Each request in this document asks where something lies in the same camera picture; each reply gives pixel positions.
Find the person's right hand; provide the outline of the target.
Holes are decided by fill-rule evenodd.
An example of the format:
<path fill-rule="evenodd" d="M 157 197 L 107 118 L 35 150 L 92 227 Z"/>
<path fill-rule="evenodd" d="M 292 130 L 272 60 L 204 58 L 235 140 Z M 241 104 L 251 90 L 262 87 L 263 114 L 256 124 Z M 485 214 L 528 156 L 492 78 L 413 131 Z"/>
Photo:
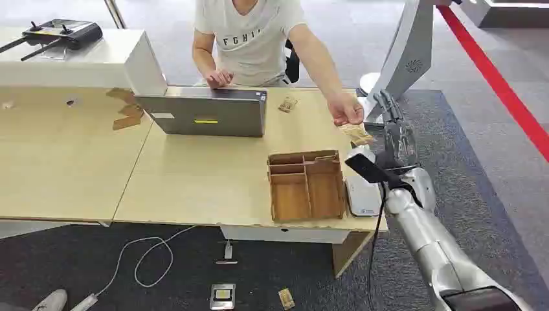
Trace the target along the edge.
<path fill-rule="evenodd" d="M 211 89 L 227 87 L 232 82 L 234 74 L 224 69 L 215 69 L 204 76 L 204 79 Z"/>

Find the person's left hand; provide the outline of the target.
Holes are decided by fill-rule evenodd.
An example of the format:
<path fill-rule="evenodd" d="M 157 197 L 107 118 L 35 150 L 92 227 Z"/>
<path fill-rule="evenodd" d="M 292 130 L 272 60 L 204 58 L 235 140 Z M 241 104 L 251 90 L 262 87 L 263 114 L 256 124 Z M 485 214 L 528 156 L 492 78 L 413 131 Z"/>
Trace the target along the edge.
<path fill-rule="evenodd" d="M 341 91 L 327 96 L 326 100 L 334 125 L 358 125 L 364 122 L 364 109 L 355 95 Z"/>

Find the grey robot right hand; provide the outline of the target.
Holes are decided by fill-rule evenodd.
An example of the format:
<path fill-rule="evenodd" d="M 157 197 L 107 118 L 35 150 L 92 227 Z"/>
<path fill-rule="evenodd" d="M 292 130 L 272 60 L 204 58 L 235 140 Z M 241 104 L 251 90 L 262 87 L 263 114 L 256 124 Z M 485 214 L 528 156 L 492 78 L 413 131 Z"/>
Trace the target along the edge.
<path fill-rule="evenodd" d="M 414 128 L 405 118 L 396 99 L 386 90 L 374 94 L 383 115 L 385 149 L 376 154 L 382 168 L 414 167 L 418 164 Z"/>

